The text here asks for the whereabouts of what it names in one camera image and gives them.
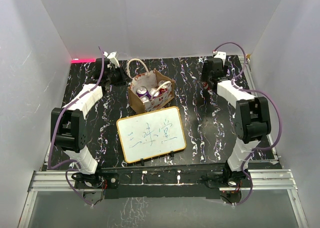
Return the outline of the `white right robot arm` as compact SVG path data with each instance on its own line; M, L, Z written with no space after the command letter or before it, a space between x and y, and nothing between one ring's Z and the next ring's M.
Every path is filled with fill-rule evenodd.
M223 59L209 58L203 63L201 81L205 88L215 91L236 110L234 130L237 139L222 171L223 182L233 187L246 178L249 155L262 137L271 132L271 121L267 99L236 87L227 78L227 69Z

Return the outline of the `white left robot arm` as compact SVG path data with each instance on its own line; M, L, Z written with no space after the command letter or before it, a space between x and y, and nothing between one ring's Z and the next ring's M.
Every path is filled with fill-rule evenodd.
M86 117L95 104L102 99L109 86L127 83L117 53L112 52L96 59L91 78L83 85L79 94L62 108L51 112L50 149L47 168L54 170L63 164L74 163L79 172L86 174L86 182L93 188L103 183L102 173L96 171L98 162L91 155L87 143ZM53 148L61 149L69 159L52 165Z

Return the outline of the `printed canvas tote bag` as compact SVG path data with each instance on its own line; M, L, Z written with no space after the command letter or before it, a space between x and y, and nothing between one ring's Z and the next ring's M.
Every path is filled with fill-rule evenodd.
M131 78L131 83L127 89L129 106L137 114L163 108L175 96L175 81L156 69L149 70L146 64L138 58L133 58L127 62L127 75L131 74L129 66L134 61L142 64L145 72Z

